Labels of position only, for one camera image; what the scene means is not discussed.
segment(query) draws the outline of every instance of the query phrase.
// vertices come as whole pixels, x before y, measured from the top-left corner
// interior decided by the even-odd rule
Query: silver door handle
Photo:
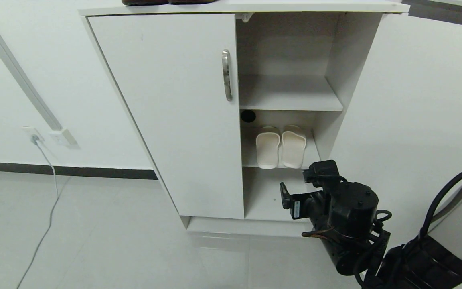
[[[231,77],[229,75],[229,51],[224,49],[222,51],[222,72],[224,73],[224,90],[226,92],[227,101],[233,99],[231,95]]]

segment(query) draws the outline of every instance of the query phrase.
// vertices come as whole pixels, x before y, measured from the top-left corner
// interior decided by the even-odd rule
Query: round hole
[[[242,118],[242,121],[249,123],[256,120],[256,113],[252,110],[244,110],[240,114],[240,117]]]

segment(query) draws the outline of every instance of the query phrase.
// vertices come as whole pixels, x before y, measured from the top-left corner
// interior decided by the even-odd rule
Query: white slipper
[[[277,151],[281,141],[279,130],[273,126],[261,128],[256,137],[256,156],[262,169],[277,168]]]
[[[298,126],[285,126],[283,135],[283,165],[287,168],[298,169],[302,167],[306,135]]]

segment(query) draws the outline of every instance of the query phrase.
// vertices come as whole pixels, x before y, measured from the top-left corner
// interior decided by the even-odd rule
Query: open cabinet door
[[[330,158],[393,212],[392,244],[416,236],[462,171],[462,26],[384,15]]]

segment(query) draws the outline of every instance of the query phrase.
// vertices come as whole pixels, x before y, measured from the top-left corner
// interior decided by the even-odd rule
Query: white tile floor
[[[58,180],[22,289],[359,288],[318,240],[188,234],[157,181]],[[52,176],[0,172],[0,289],[17,285],[54,201]]]

